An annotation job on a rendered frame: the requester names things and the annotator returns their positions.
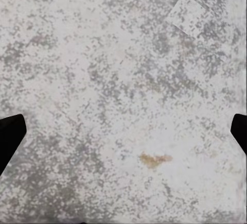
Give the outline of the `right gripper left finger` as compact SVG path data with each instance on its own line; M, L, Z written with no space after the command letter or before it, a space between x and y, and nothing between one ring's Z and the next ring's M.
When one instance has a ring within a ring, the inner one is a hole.
M22 114L0 119L0 176L27 133Z

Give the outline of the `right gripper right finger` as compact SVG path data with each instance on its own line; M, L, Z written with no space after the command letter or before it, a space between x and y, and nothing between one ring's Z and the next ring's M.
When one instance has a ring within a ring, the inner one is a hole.
M231 133L237 140L241 148L247 155L247 116L242 114L235 114L232 125Z

